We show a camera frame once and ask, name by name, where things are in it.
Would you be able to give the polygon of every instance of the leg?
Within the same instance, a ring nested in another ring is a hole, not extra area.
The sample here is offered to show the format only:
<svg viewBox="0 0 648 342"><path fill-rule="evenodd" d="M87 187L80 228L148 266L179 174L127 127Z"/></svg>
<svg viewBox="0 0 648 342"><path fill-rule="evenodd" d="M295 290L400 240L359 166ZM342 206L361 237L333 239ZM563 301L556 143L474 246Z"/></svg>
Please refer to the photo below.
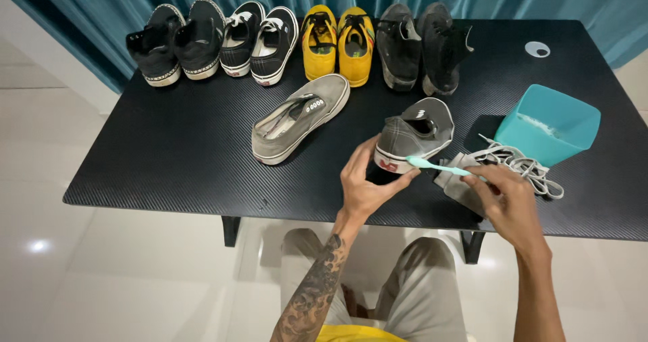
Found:
<svg viewBox="0 0 648 342"><path fill-rule="evenodd" d="M419 238L405 248L376 305L385 331L410 342L466 342L466 327L448 246Z"/></svg>
<svg viewBox="0 0 648 342"><path fill-rule="evenodd" d="M286 233L281 245L281 311L295 294L306 273L324 248L310 229L293 229ZM324 324L352 324L344 302L344 293L337 287Z"/></svg>
<svg viewBox="0 0 648 342"><path fill-rule="evenodd" d="M225 247L234 247L237 244L239 235L239 224L241 217L220 216L223 220L223 235L225 236Z"/></svg>
<svg viewBox="0 0 648 342"><path fill-rule="evenodd" d="M461 230L460 232L466 263L476 265L480 259L480 250L482 250L482 241L486 232L470 232L468 230Z"/></svg>

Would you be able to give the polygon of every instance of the teal toothbrush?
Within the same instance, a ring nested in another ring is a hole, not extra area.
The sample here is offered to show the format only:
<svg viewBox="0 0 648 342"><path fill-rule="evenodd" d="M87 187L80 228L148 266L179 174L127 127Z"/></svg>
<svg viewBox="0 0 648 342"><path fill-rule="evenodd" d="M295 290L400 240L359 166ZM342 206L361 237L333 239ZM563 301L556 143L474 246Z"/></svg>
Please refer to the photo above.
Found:
<svg viewBox="0 0 648 342"><path fill-rule="evenodd" d="M432 164L430 161L427 161L424 158L419 158L415 156L407 156L405 157L407 162L409 162L410 165L415 166L415 167L423 167L423 168L430 168L430 169L437 169L441 170L442 172L451 172L454 173L455 175L459 176L468 176L472 175L472 173L467 172L464 169L459 169L458 167L445 167L445 166L439 166Z"/></svg>

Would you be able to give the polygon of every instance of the sneaker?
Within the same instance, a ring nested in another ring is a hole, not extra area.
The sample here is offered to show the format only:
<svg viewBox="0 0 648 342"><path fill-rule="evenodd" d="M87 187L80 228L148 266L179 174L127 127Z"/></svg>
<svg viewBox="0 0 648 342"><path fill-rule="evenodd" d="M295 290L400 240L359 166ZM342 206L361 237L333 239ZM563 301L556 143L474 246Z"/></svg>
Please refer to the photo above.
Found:
<svg viewBox="0 0 648 342"><path fill-rule="evenodd" d="M407 6L394 4L385 10L376 41L387 86L397 91L411 90L419 76L421 37Z"/></svg>
<svg viewBox="0 0 648 342"><path fill-rule="evenodd" d="M428 159L447 147L453 135L448 106L439 99L425 98L385 120L373 160L389 172L406 173L414 166L405 157Z"/></svg>
<svg viewBox="0 0 648 342"><path fill-rule="evenodd" d="M266 10L258 1L247 1L227 19L225 38L220 48L220 65L229 76L244 76L249 72L249 57L254 48Z"/></svg>
<svg viewBox="0 0 648 342"><path fill-rule="evenodd" d="M191 5L187 25L175 33L175 56L191 80L214 75L220 62L225 16L211 0L196 0Z"/></svg>
<svg viewBox="0 0 648 342"><path fill-rule="evenodd" d="M178 8L162 4L153 10L141 32L126 36L126 48L150 86L171 85L180 78L173 35L185 24Z"/></svg>
<svg viewBox="0 0 648 342"><path fill-rule="evenodd" d="M252 77L261 85L274 85L281 79L286 62L297 43L297 18L285 6L272 9L261 22L252 51Z"/></svg>
<svg viewBox="0 0 648 342"><path fill-rule="evenodd" d="M336 116L349 98L349 81L331 73L308 82L252 127L252 154L276 165L315 128Z"/></svg>
<svg viewBox="0 0 648 342"><path fill-rule="evenodd" d="M431 96L454 93L459 84L459 63L473 52L468 47L468 27L455 27L443 3L430 4L418 18L417 31L423 39L423 91Z"/></svg>
<svg viewBox="0 0 648 342"><path fill-rule="evenodd" d="M374 32L367 12L357 6L342 13L337 24L337 51L340 53L340 73L352 88L369 80Z"/></svg>
<svg viewBox="0 0 648 342"><path fill-rule="evenodd" d="M335 72L336 22L326 5L313 6L301 25L301 50L308 80Z"/></svg>

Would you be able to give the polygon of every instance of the left hand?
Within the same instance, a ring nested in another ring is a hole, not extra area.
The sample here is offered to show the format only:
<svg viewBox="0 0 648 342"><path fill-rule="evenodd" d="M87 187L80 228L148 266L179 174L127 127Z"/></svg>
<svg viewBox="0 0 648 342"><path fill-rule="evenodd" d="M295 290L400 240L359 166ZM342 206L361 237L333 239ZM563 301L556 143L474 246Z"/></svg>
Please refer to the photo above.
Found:
<svg viewBox="0 0 648 342"><path fill-rule="evenodd" d="M340 215L348 217L350 222L358 223L358 226L363 225L371 214L396 193L407 188L410 181L421 173L419 169L410 170L386 185L376 185L367 181L367 166L379 138L378 134L358 146L340 173L344 189L344 206Z"/></svg>

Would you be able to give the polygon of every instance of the yellow shirt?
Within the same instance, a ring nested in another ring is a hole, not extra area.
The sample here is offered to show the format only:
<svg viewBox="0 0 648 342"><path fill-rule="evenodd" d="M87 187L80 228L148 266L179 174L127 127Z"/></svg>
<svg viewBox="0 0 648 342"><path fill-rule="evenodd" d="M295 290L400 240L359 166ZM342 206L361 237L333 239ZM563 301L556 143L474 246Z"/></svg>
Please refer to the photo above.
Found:
<svg viewBox="0 0 648 342"><path fill-rule="evenodd" d="M407 342L382 329L367 326L322 326L316 342Z"/></svg>

